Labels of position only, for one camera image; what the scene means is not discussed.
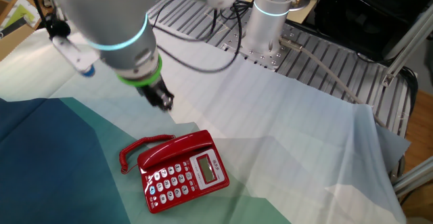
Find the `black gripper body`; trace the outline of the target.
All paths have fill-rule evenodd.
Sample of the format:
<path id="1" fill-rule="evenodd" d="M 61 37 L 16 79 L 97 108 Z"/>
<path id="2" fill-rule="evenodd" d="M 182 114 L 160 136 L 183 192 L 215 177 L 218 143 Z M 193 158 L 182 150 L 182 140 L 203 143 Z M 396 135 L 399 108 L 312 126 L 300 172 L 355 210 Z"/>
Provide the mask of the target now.
<path id="1" fill-rule="evenodd" d="M 145 96 L 149 102 L 169 101 L 169 91 L 161 76 L 149 85 L 137 87 L 137 91 L 141 96 Z"/>

